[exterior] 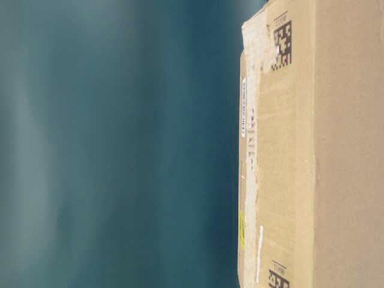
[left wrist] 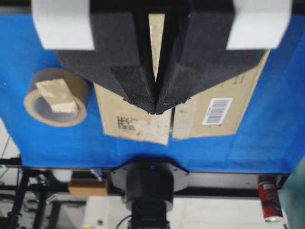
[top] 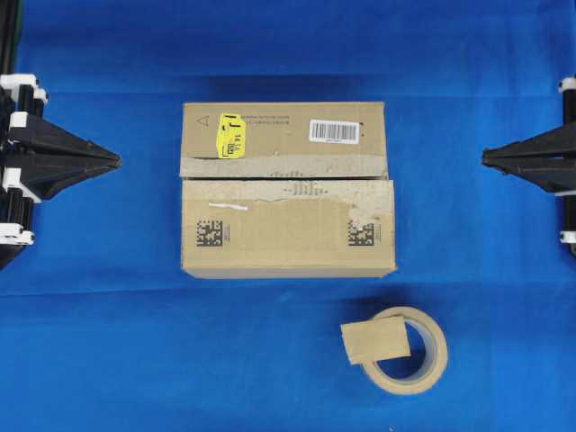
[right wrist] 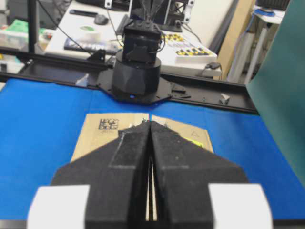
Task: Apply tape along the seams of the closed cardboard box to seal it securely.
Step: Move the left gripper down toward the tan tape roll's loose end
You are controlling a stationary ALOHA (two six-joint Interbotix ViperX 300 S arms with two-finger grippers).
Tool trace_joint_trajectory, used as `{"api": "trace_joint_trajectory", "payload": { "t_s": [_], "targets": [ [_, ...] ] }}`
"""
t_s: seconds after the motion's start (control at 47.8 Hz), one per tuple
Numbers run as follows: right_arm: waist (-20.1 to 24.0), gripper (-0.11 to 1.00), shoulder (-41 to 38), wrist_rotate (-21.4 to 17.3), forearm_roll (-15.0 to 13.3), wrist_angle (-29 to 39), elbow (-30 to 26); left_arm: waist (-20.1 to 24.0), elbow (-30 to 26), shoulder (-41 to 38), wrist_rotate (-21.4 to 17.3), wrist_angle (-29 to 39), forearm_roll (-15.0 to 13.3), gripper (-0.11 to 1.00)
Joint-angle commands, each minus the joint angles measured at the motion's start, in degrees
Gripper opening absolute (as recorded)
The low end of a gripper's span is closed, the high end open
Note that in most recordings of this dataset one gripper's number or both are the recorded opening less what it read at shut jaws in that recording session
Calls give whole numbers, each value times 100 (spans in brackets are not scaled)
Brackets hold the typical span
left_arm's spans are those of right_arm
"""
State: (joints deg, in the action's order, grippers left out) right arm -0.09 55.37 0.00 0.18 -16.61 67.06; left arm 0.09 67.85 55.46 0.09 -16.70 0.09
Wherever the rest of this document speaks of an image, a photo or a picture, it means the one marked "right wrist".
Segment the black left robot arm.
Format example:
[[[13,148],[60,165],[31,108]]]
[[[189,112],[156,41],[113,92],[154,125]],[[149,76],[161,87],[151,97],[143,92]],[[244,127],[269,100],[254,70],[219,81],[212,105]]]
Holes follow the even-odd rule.
[[[116,54],[112,87],[126,94],[148,95],[158,89],[162,35],[151,21],[132,20],[123,29],[123,50]]]

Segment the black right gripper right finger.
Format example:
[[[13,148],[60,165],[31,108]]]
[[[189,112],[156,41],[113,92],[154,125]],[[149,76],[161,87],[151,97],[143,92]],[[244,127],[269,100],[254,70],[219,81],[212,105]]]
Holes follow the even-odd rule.
[[[271,229],[260,184],[175,131],[151,123],[157,187],[171,229]]]

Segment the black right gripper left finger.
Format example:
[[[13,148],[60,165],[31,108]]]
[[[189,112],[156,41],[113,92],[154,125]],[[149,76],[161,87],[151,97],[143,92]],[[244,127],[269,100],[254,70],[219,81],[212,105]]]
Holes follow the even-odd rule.
[[[60,167],[38,188],[29,229],[126,229],[141,218],[147,187],[150,123],[122,130],[115,140]]]

